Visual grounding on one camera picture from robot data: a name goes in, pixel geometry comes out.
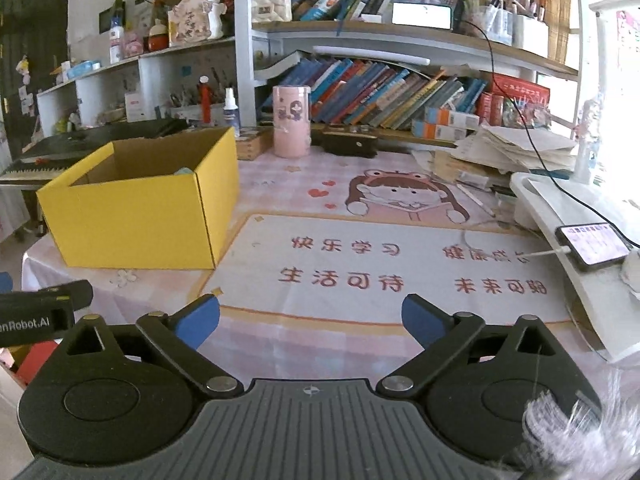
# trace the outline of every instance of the white rectangle on tablecloth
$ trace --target white rectangle on tablecloth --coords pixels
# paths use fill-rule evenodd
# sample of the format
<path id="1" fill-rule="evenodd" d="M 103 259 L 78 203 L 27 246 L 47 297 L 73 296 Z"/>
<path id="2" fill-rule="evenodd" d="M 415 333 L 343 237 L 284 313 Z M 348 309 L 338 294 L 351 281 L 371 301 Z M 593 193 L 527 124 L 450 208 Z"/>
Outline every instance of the white rectangle on tablecloth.
<path id="1" fill-rule="evenodd" d="M 545 244 L 484 232 L 467 232 L 466 241 L 497 259 L 466 248 L 454 229 L 254 215 L 207 290 L 219 287 L 226 306 L 359 323 L 400 324 L 410 293 L 490 324 L 522 314 L 568 319 L 555 257 L 518 259 Z"/>

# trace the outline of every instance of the shelf post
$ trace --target shelf post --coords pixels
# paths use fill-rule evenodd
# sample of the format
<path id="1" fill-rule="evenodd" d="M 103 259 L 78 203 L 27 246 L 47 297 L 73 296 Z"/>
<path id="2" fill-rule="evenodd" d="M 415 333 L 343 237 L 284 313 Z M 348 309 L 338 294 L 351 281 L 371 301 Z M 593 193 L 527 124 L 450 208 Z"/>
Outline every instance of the shelf post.
<path id="1" fill-rule="evenodd" d="M 240 124 L 255 126 L 254 48 L 251 0 L 235 0 L 236 74 Z"/>

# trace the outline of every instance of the yellow cardboard box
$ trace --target yellow cardboard box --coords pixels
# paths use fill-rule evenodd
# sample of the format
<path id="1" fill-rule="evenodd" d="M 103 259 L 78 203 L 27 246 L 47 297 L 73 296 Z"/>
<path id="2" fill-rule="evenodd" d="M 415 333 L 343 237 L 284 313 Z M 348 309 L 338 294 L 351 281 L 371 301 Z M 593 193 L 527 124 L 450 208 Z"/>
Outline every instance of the yellow cardboard box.
<path id="1" fill-rule="evenodd" d="M 69 267 L 213 269 L 238 189 L 233 130 L 208 128 L 107 144 L 38 200 Z"/>

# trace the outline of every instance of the pink cylindrical container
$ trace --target pink cylindrical container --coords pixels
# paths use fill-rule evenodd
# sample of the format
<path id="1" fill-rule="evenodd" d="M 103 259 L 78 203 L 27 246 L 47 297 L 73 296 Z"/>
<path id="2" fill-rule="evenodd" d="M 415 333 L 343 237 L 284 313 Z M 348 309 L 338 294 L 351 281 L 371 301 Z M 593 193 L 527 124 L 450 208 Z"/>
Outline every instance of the pink cylindrical container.
<path id="1" fill-rule="evenodd" d="M 309 154 L 311 121 L 308 86 L 273 87 L 273 151 L 283 158 Z"/>

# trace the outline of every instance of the black cable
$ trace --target black cable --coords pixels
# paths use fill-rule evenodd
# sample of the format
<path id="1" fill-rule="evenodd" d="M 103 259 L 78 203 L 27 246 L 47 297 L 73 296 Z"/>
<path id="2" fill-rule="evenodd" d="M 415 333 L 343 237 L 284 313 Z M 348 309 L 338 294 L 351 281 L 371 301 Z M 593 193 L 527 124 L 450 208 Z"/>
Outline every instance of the black cable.
<path id="1" fill-rule="evenodd" d="M 529 137 L 529 142 L 531 143 L 533 150 L 536 152 L 536 155 L 538 156 L 538 160 L 540 161 L 540 164 L 542 165 L 542 168 L 545 170 L 546 176 L 548 176 L 551 181 L 554 183 L 554 185 L 561 191 L 563 192 L 565 195 L 571 197 L 572 199 L 574 199 L 578 204 L 580 204 L 581 206 L 584 206 L 585 208 L 587 208 L 588 210 L 590 210 L 593 213 L 596 213 L 596 215 L 598 215 L 600 218 L 602 218 L 605 222 L 607 222 L 608 224 L 610 224 L 613 228 L 615 228 L 615 230 L 620 234 L 620 236 L 622 236 L 630 245 L 633 245 L 633 247 L 639 248 L 640 249 L 640 244 L 636 243 L 635 241 L 631 240 L 630 238 L 628 238 L 623 232 L 622 230 L 615 225 L 611 220 L 609 220 L 606 216 L 604 216 L 602 213 L 600 213 L 599 211 L 597 211 L 595 208 L 593 208 L 592 206 L 590 206 L 589 204 L 585 204 L 582 200 L 580 200 L 578 197 L 573 196 L 571 193 L 569 193 L 565 188 L 563 188 L 562 186 L 560 186 L 560 184 L 558 184 L 558 182 L 555 180 L 554 176 L 551 174 L 551 172 L 546 168 L 546 164 L 545 161 L 542 160 L 542 156 L 540 155 L 540 152 L 538 151 L 536 145 L 533 142 L 533 139 L 531 138 L 531 132 L 529 131 L 529 127 L 527 126 L 527 120 L 525 119 L 522 111 L 520 111 L 520 107 L 516 104 L 516 101 L 514 101 L 514 99 L 512 99 L 511 97 L 509 97 L 507 95 L 507 92 L 504 91 L 504 89 L 500 86 L 500 84 L 496 81 L 495 79 L 495 60 L 494 60 L 494 48 L 491 45 L 491 40 L 489 40 L 489 37 L 487 36 L 487 34 L 484 32 L 484 30 L 482 30 L 482 28 L 478 27 L 475 23 L 471 23 L 468 22 L 467 20 L 461 20 L 463 23 L 467 23 L 469 25 L 471 25 L 472 27 L 475 27 L 477 30 L 480 31 L 480 33 L 484 36 L 486 42 L 489 45 L 489 54 L 491 55 L 491 74 L 492 74 L 492 80 L 494 82 L 494 85 L 497 87 L 498 90 L 500 90 L 502 92 L 502 94 L 511 102 L 511 104 L 513 105 L 513 107 L 516 109 L 516 111 L 518 112 L 518 115 L 520 116 L 520 118 L 522 119 L 522 124 L 524 124 L 524 129 L 527 132 L 527 137 Z"/>

